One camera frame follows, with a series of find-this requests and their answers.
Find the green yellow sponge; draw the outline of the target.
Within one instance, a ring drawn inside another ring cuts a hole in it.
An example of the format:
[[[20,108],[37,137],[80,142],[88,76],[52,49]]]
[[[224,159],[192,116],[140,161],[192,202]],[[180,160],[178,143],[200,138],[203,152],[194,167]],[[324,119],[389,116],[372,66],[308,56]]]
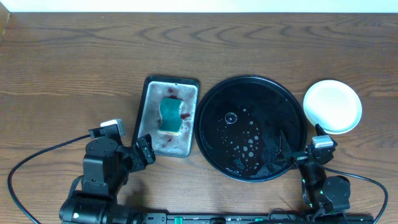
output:
[[[182,127],[182,119],[180,117],[180,109],[182,100],[173,98],[163,98],[159,111],[161,115],[160,132],[178,134]]]

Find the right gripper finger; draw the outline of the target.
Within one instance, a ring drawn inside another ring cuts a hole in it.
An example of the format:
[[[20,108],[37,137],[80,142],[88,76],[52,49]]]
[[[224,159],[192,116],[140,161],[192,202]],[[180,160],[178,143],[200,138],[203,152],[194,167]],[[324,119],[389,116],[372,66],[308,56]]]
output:
[[[315,125],[315,131],[317,133],[317,136],[326,136],[327,135],[326,131],[319,124]]]
[[[290,156],[292,151],[283,130],[280,130],[280,153],[282,156]]]

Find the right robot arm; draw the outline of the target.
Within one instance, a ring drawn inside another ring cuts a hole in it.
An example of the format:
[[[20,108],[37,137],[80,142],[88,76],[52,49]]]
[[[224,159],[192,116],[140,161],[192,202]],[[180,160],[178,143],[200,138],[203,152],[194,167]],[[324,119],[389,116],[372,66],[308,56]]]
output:
[[[317,135],[301,151],[290,149],[285,134],[280,132],[281,161],[287,161],[293,169],[298,169],[302,177],[303,201],[310,208],[302,212],[308,222],[318,217],[343,214],[350,208],[350,182],[341,175],[327,176],[322,165],[333,159],[337,142],[319,125],[315,125]]]

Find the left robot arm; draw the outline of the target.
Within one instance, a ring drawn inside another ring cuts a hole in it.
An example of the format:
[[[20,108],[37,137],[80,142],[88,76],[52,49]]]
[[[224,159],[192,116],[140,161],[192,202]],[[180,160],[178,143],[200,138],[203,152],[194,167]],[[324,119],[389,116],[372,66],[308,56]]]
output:
[[[152,138],[138,138],[130,147],[119,136],[103,136],[86,145],[83,175],[71,185],[59,217],[62,223],[142,223],[144,215],[118,204],[117,195],[129,174],[155,162]]]

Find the light blue streaked plate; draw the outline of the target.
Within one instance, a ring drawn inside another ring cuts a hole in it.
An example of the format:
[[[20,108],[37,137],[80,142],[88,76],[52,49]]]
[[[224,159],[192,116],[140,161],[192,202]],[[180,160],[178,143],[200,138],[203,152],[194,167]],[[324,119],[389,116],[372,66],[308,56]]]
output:
[[[303,99],[303,111],[312,125],[319,124],[328,134],[344,134],[360,122],[363,107],[357,93],[337,80],[313,84]]]

